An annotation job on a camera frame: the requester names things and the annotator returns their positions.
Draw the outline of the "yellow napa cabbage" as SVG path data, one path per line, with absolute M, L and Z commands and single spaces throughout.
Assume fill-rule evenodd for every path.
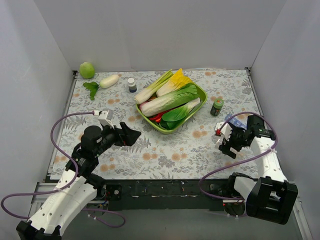
M 180 68 L 176 73 L 174 73 L 168 81 L 161 86 L 157 91 L 156 91 L 156 96 L 161 97 L 165 94 L 168 94 L 170 92 L 179 90 L 183 86 L 187 84 L 191 84 L 193 81 L 188 77 L 185 76 L 183 73 L 183 69 Z

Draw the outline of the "red chili peppers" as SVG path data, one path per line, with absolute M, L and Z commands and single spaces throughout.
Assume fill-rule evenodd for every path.
M 165 111 L 161 112 L 161 113 L 158 113 L 157 115 L 150 117 L 149 120 L 153 121 L 153 122 L 156 122 L 156 123 L 160 123 L 161 120 L 162 120 L 162 117 L 163 117 L 163 115 L 165 113 L 166 113 Z

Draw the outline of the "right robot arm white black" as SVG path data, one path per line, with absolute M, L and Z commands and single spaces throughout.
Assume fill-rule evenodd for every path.
M 258 179 L 234 172 L 228 178 L 224 193 L 232 199 L 242 197 L 248 216 L 285 225 L 298 196 L 298 188 L 289 183 L 281 170 L 275 148 L 277 137 L 265 127 L 258 115 L 247 118 L 246 128 L 230 122 L 219 122 L 216 135 L 223 136 L 219 150 L 235 158 L 242 148 L 250 148 L 255 156 Z

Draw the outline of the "green round cabbage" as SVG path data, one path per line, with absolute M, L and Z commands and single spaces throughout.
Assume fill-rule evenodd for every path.
M 90 62 L 82 63 L 78 71 L 84 79 L 92 79 L 95 76 L 95 68 Z

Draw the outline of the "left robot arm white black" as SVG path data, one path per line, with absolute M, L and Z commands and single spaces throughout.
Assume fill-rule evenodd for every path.
M 108 193 L 107 181 L 93 173 L 98 157 L 112 146 L 131 147 L 141 132 L 124 122 L 120 128 L 91 125 L 84 130 L 80 143 L 53 193 L 28 220 L 21 221 L 16 231 L 22 240 L 60 240 L 71 221 L 93 199 L 101 200 Z

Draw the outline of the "green plastic tray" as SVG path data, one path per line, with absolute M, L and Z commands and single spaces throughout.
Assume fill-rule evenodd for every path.
M 147 102 L 144 102 L 143 104 L 136 104 L 136 109 L 138 113 L 157 131 L 159 131 L 162 134 L 168 135 L 174 133 L 179 127 L 181 127 L 183 124 L 185 124 L 197 111 L 200 110 L 200 108 L 206 103 L 207 101 L 207 94 L 204 92 L 204 90 L 199 87 L 197 84 L 192 83 L 193 87 L 192 89 L 197 90 L 198 98 L 186 102 L 181 105 L 177 105 L 176 107 L 172 109 L 167 109 L 164 112 L 157 113 L 154 116 L 145 116 L 142 112 L 142 108 Z M 172 114 L 172 111 L 174 113 L 178 112 L 176 111 L 178 109 L 180 112 L 182 112 L 183 118 L 180 118 L 178 120 L 173 121 L 170 117 Z

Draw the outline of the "blue pill blister pack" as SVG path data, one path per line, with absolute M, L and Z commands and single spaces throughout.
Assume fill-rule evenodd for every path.
M 225 116 L 224 120 L 227 121 L 231 116 L 232 116 L 232 114 L 227 114 Z M 237 117 L 233 117 L 229 122 L 232 123 L 236 127 L 243 128 L 243 129 L 247 128 L 247 125 L 244 124 L 244 122 L 239 120 Z

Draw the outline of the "white blue pill bottle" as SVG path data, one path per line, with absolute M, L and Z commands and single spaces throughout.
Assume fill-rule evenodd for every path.
M 127 80 L 128 88 L 130 93 L 135 93 L 137 91 L 137 84 L 134 78 L 130 77 Z

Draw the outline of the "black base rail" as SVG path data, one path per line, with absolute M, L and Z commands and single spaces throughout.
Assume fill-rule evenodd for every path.
M 197 179 L 106 180 L 87 207 L 110 211 L 204 209 L 243 214 L 242 200 L 217 199 L 201 192 Z

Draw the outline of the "white radish with leaves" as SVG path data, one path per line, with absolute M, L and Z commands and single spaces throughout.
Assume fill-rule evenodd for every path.
M 117 74 L 110 75 L 104 79 L 102 79 L 99 83 L 97 82 L 85 82 L 83 86 L 85 89 L 89 90 L 89 97 L 91 101 L 95 100 L 95 95 L 99 89 L 107 89 L 114 84 L 116 84 L 119 80 L 119 76 Z

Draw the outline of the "floral patterned table mat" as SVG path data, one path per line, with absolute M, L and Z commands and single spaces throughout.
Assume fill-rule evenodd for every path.
M 171 134 L 154 129 L 137 111 L 134 97 L 128 88 L 133 78 L 139 91 L 156 81 L 161 71 L 120 72 L 118 82 L 100 89 L 95 99 L 84 88 L 85 79 L 77 76 L 68 108 L 69 117 L 59 136 L 61 152 L 56 152 L 51 164 L 50 178 L 60 179 L 74 147 L 80 142 L 86 127 L 98 125 L 92 110 L 113 110 L 112 122 L 125 122 L 141 132 L 131 147 L 113 146 L 99 157 L 94 173 L 105 179 L 199 179 L 217 170 L 215 178 L 227 178 L 234 172 L 258 176 L 253 156 L 243 148 L 236 158 L 222 154 L 216 147 L 215 126 L 228 114 L 246 124 L 249 112 L 259 108 L 248 74 L 245 70 L 185 70 L 184 74 L 200 86 L 207 95 L 202 108 Z M 210 114 L 215 99 L 224 101 L 218 116 Z

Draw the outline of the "green pill bottle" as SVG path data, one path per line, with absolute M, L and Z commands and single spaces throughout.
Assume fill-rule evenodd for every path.
M 214 117 L 217 117 L 220 114 L 220 111 L 223 105 L 224 105 L 224 101 L 221 98 L 215 99 L 212 104 L 210 114 Z

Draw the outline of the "green napa cabbage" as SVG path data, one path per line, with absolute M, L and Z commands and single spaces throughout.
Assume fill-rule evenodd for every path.
M 152 117 L 167 110 L 179 107 L 198 97 L 195 84 L 188 83 L 182 88 L 159 96 L 141 107 L 141 112 L 146 117 Z

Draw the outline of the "leek white green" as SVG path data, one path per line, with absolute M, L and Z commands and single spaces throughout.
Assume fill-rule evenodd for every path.
M 173 76 L 172 70 L 168 70 L 165 72 L 160 78 L 158 78 L 155 82 L 150 84 L 148 87 L 144 88 L 141 92 L 139 92 L 135 97 L 134 101 L 137 105 L 140 105 L 146 102 L 157 90 L 160 89 L 168 80 Z

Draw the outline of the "bok choy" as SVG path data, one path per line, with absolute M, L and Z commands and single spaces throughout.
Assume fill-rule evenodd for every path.
M 201 103 L 200 98 L 196 98 L 187 102 L 184 105 L 181 105 L 175 109 L 170 110 L 162 116 L 161 122 L 159 125 L 166 129 L 172 130 L 182 121 L 184 121 L 189 113 Z

